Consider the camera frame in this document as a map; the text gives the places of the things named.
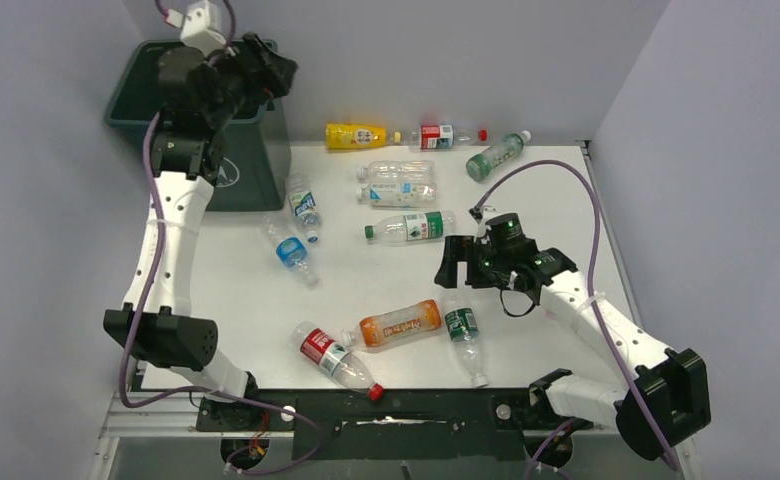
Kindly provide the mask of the dark green label bottle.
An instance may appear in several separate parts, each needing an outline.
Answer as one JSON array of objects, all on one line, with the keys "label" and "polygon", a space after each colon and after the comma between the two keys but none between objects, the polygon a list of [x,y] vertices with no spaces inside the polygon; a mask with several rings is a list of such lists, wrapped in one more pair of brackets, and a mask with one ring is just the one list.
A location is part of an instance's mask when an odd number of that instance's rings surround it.
[{"label": "dark green label bottle", "polygon": [[446,289],[441,292],[440,308],[455,357],[469,377],[471,386],[488,386],[484,353],[478,339],[479,328],[472,304],[460,290]]}]

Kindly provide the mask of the orange tea bottle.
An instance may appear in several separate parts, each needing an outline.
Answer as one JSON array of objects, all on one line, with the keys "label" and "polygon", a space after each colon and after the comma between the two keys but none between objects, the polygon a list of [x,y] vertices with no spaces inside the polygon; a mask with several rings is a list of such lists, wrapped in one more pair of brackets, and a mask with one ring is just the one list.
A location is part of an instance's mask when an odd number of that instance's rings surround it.
[{"label": "orange tea bottle", "polygon": [[344,346],[367,352],[386,350],[431,334],[443,325],[439,305],[429,299],[392,312],[363,318],[353,329],[344,330]]}]

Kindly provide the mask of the red label bottle front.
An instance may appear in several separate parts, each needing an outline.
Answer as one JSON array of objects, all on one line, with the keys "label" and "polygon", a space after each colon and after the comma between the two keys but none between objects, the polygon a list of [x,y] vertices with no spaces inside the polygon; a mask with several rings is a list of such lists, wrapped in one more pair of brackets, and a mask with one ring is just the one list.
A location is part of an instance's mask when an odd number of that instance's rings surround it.
[{"label": "red label bottle front", "polygon": [[299,323],[291,333],[297,350],[338,385],[378,402],[384,395],[363,361],[346,346],[312,322]]}]

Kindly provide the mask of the blue label crushed bottle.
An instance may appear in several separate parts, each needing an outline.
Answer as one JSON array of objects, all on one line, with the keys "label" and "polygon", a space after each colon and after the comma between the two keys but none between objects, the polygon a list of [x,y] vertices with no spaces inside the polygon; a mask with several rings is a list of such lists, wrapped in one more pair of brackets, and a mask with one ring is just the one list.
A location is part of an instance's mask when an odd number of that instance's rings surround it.
[{"label": "blue label crushed bottle", "polygon": [[307,247],[296,233],[275,215],[264,215],[262,222],[266,238],[283,267],[301,284],[315,287],[319,278],[310,265]]}]

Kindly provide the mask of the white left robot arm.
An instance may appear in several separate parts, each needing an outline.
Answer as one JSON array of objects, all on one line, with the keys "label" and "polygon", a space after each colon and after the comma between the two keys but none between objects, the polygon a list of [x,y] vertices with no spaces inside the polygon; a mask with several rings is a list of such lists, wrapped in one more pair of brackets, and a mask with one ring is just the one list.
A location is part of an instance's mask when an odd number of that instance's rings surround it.
[{"label": "white left robot arm", "polygon": [[185,392],[240,402],[252,376],[218,347],[218,326],[193,315],[191,274],[202,219],[226,151],[225,130],[243,110],[264,111],[290,93],[298,69],[254,32],[206,53],[182,45],[157,62],[162,102],[142,141],[148,214],[137,270],[105,332],[122,349],[119,388],[140,360],[183,377]]}]

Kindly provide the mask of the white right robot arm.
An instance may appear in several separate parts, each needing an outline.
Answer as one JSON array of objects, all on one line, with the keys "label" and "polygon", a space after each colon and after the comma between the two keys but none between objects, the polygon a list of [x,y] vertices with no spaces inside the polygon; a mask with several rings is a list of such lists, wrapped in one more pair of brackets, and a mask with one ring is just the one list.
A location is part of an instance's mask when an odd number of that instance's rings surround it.
[{"label": "white right robot arm", "polygon": [[652,337],[590,289],[586,275],[557,248],[541,249],[515,213],[483,217],[474,235],[444,243],[435,283],[518,292],[566,325],[619,379],[602,383],[557,369],[529,386],[528,411],[551,427],[574,417],[616,430],[638,456],[655,460],[711,422],[707,367],[694,350]]}]

